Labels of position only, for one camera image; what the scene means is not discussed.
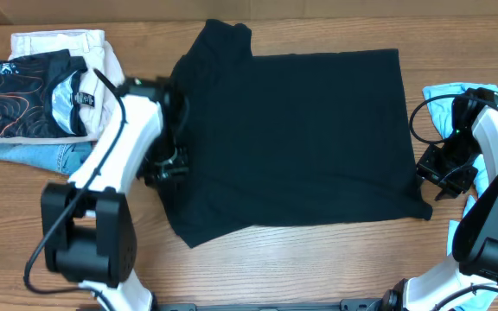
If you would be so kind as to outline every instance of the denim jeans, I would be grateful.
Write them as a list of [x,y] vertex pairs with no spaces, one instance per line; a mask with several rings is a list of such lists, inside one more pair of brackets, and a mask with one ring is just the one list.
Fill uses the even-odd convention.
[[0,143],[0,160],[27,164],[64,175],[74,173],[92,152],[92,144],[23,145]]

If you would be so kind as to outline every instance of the wooden table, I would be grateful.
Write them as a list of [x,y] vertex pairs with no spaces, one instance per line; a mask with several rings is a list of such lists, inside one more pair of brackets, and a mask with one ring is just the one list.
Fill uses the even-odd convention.
[[[203,22],[138,22],[0,27],[0,59],[10,34],[44,29],[104,29],[126,74],[168,75],[201,31]],[[249,22],[255,55],[306,54],[398,48],[410,111],[422,88],[473,81],[498,85],[498,16],[349,18]],[[427,111],[416,128],[434,138]],[[412,141],[418,159],[426,145]],[[86,294],[38,296],[22,285],[24,264],[42,237],[40,192],[47,180],[65,178],[37,168],[0,162],[0,310],[72,310],[92,304]],[[379,297],[401,278],[419,276],[445,257],[450,219],[460,219],[465,196],[434,202],[431,221],[299,228],[253,227],[190,250],[170,229],[155,191],[136,182],[129,195],[137,230],[136,271],[162,303],[198,304],[339,301]],[[65,283],[43,262],[33,282]],[[492,307],[498,310],[498,299]]]

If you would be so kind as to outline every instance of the black graphic t-shirt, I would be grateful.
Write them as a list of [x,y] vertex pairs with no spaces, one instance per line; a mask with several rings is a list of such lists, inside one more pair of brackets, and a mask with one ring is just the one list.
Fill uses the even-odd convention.
[[396,49],[253,57],[250,29],[208,21],[172,79],[190,172],[160,195],[189,246],[249,225],[431,217]]
[[68,50],[0,60],[0,138],[85,136],[79,106],[70,111],[63,130],[53,117],[52,97],[65,80],[77,92],[86,70],[84,58],[71,57]]

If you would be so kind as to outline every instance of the cardboard box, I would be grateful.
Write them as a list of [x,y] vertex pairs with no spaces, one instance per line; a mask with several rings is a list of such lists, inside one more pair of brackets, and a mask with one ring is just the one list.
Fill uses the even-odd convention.
[[1,24],[478,15],[498,0],[0,0]]

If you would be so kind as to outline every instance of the light blue cloth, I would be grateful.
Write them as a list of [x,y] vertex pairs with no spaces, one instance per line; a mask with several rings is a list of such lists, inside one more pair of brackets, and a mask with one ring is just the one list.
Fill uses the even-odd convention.
[[[487,88],[492,91],[498,92],[498,87],[495,85],[480,85],[475,83],[449,83],[440,86],[427,86],[423,90],[424,98],[429,99],[439,95],[445,94],[463,94],[469,88]],[[431,121],[436,127],[437,131],[442,138],[448,137],[452,131],[452,102],[453,98],[439,99],[428,104],[428,110],[431,114]],[[474,167],[477,168],[478,173],[474,179],[474,184],[476,185],[476,191],[478,195],[481,196],[489,185],[488,172],[485,168],[485,161],[483,160],[483,155],[477,157],[474,161]],[[476,201],[471,195],[468,197],[466,207],[464,208],[463,217],[469,212],[469,210],[474,206]],[[455,231],[457,230],[459,222],[451,220],[449,222],[449,234],[447,238],[447,255],[452,252],[453,238],[455,237]],[[455,307],[456,311],[485,311],[489,308],[493,300],[498,294],[494,292],[479,291],[478,295],[459,307]]]
[[27,145],[0,143],[0,160],[45,168],[64,175],[74,173],[92,152],[91,143]]

